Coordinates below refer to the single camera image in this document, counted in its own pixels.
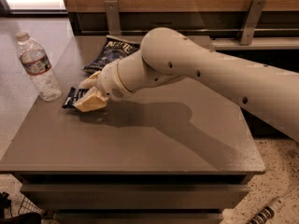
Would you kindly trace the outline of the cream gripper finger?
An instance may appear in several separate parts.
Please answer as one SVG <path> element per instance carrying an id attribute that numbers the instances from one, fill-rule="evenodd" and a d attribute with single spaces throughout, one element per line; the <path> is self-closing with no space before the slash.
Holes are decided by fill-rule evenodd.
<path id="1" fill-rule="evenodd" d="M 86 79 L 84 79 L 78 85 L 78 87 L 80 89 L 90 89 L 90 88 L 94 87 L 97 84 L 97 79 L 98 79 L 98 77 L 99 77 L 100 74 L 101 74 L 100 71 L 97 71 L 97 72 L 93 73 L 92 75 L 90 75 L 89 77 L 87 77 Z"/>
<path id="2" fill-rule="evenodd" d="M 89 112 L 104 108 L 109 98 L 96 87 L 90 88 L 80 99 L 74 102 L 74 107 L 81 112 Z"/>

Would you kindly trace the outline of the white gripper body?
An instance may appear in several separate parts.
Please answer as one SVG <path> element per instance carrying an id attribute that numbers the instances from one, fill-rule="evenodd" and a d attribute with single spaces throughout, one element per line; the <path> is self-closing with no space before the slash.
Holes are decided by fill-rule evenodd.
<path id="1" fill-rule="evenodd" d="M 118 66 L 120 59 L 107 64 L 100 72 L 97 78 L 96 87 L 107 98 L 112 101 L 119 102 L 132 96 L 121 82 Z"/>

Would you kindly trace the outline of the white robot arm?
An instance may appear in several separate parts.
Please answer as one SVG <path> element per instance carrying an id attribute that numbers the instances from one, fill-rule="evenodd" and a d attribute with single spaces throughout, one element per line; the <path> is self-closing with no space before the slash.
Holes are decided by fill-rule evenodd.
<path id="1" fill-rule="evenodd" d="M 299 74 L 205 49 L 169 28 L 156 28 L 139 51 L 82 81 L 74 107 L 88 112 L 178 77 L 192 78 L 299 141 Z"/>

